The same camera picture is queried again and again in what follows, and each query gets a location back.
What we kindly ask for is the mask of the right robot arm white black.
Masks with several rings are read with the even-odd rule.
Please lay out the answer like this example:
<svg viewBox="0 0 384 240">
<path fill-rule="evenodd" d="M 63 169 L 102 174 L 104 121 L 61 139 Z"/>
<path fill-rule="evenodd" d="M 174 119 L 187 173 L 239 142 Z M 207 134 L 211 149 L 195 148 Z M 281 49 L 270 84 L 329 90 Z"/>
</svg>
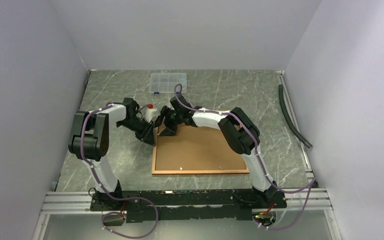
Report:
<svg viewBox="0 0 384 240">
<path fill-rule="evenodd" d="M 160 136 L 175 136 L 180 124 L 220 130 L 228 146 L 242 157 L 249 170 L 257 205 L 266 208 L 273 203 L 276 184 L 261 154 L 260 131 L 241 108 L 217 111 L 192 107 L 181 94 L 171 98 L 170 104 L 171 108 L 164 106 L 161 109 L 154 124 L 155 127 L 164 125 Z"/>
</svg>

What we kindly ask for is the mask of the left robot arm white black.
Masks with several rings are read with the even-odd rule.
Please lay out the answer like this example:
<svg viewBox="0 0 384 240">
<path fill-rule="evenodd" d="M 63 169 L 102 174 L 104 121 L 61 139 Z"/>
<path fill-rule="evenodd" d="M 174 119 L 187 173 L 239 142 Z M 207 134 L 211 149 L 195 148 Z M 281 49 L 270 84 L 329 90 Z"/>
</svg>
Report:
<svg viewBox="0 0 384 240">
<path fill-rule="evenodd" d="M 88 167 L 97 195 L 104 194 L 103 203 L 110 210 L 119 209 L 124 198 L 107 158 L 111 125 L 131 130 L 143 143 L 156 144 L 155 122 L 139 117 L 140 109 L 133 98 L 126 97 L 123 102 L 108 102 L 92 111 L 78 111 L 73 118 L 68 151 Z"/>
</svg>

